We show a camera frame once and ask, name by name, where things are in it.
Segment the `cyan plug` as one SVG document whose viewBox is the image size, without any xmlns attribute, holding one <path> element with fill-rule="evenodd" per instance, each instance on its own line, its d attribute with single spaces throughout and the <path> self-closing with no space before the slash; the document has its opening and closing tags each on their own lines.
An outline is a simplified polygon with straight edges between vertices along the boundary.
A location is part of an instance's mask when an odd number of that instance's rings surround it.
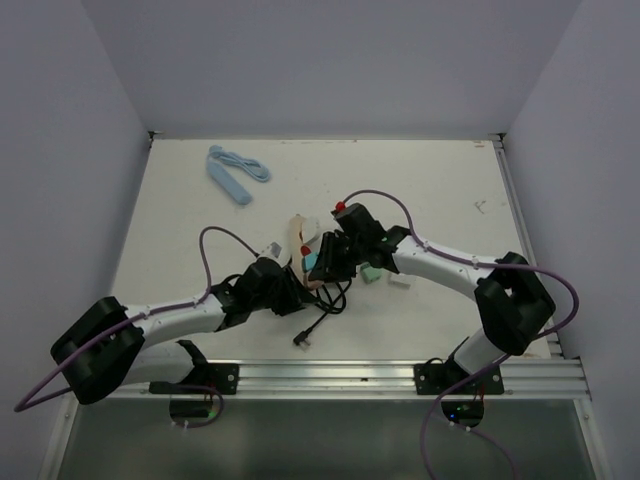
<svg viewBox="0 0 640 480">
<path fill-rule="evenodd" d="M 304 272 L 310 272 L 314 269 L 318 260 L 318 253 L 311 252 L 303 257 L 302 268 Z"/>
</svg>

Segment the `green plug adapter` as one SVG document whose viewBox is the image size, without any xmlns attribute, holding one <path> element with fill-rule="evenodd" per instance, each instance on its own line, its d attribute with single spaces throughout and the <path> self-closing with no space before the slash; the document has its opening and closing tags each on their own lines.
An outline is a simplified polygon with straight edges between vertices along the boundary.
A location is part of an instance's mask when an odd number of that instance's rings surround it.
<svg viewBox="0 0 640 480">
<path fill-rule="evenodd" d="M 382 275 L 383 273 L 381 269 L 373 267 L 370 264 L 363 264 L 360 267 L 360 276 L 363 282 L 367 285 L 380 280 Z"/>
</svg>

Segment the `beige red power strip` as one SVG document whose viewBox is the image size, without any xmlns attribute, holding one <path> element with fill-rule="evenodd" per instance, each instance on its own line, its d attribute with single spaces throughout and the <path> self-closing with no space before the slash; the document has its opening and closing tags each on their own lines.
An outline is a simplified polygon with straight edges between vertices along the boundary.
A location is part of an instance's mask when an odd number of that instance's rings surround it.
<svg viewBox="0 0 640 480">
<path fill-rule="evenodd" d="M 302 221 L 306 217 L 296 214 L 288 222 L 286 240 L 288 242 L 289 253 L 291 255 L 291 268 L 296 277 L 310 291 L 315 291 L 323 285 L 322 281 L 310 281 L 308 273 L 303 271 L 302 260 L 304 257 L 303 248 L 310 247 L 312 244 L 304 244 L 300 238 L 300 230 Z"/>
</svg>

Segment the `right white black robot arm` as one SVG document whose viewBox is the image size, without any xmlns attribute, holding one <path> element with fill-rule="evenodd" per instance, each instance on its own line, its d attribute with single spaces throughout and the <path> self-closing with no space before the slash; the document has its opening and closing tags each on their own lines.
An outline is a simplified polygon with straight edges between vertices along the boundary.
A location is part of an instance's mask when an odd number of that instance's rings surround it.
<svg viewBox="0 0 640 480">
<path fill-rule="evenodd" d="M 435 282 L 475 302 L 481 328 L 445 362 L 445 379 L 454 391 L 470 391 L 481 370 L 501 357 L 522 355 L 555 313 L 555 302 L 519 254 L 493 260 L 431 247 L 409 228 L 385 229 L 360 203 L 332 215 L 339 228 L 323 234 L 310 280 L 343 282 L 368 263 Z"/>
</svg>

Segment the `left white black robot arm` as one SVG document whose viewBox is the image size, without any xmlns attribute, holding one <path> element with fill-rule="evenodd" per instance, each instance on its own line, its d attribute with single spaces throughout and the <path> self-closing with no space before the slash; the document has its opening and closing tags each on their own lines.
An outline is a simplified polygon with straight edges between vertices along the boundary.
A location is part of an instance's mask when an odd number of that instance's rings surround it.
<svg viewBox="0 0 640 480">
<path fill-rule="evenodd" d="M 51 347 L 50 354 L 82 405 L 129 382 L 141 353 L 198 333 L 217 333 L 269 310 L 286 316 L 316 301 L 291 267 L 260 257 L 242 274 L 208 288 L 203 299 L 139 309 L 115 297 L 96 301 Z"/>
</svg>

